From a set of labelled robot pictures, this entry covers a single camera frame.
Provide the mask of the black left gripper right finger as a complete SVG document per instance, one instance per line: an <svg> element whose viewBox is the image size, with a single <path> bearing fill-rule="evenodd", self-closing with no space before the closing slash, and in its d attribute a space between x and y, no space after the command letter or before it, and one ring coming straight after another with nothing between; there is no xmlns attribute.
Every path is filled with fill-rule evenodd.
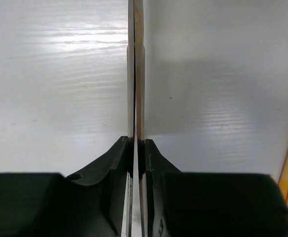
<svg viewBox="0 0 288 237"><path fill-rule="evenodd" d="M265 174L182 172L144 145L148 237L288 237L288 207Z"/></svg>

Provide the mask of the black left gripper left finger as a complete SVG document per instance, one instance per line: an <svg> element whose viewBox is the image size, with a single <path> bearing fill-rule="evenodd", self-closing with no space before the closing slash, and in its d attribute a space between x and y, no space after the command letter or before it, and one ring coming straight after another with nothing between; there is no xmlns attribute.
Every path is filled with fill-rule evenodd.
<svg viewBox="0 0 288 237"><path fill-rule="evenodd" d="M118 237L127 181L128 138L65 177L0 173L0 237Z"/></svg>

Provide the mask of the silver metal tongs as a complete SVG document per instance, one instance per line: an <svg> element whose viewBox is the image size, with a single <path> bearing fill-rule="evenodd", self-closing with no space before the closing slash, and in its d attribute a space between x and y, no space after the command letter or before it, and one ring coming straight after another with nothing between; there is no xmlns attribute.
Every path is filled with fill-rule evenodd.
<svg viewBox="0 0 288 237"><path fill-rule="evenodd" d="M127 152L127 206L126 236L132 233L134 160L137 152L141 236L147 237L148 210L144 157L144 103L145 103L145 47L144 4L142 0L128 1L128 46L127 46L127 107L128 107L128 152Z"/></svg>

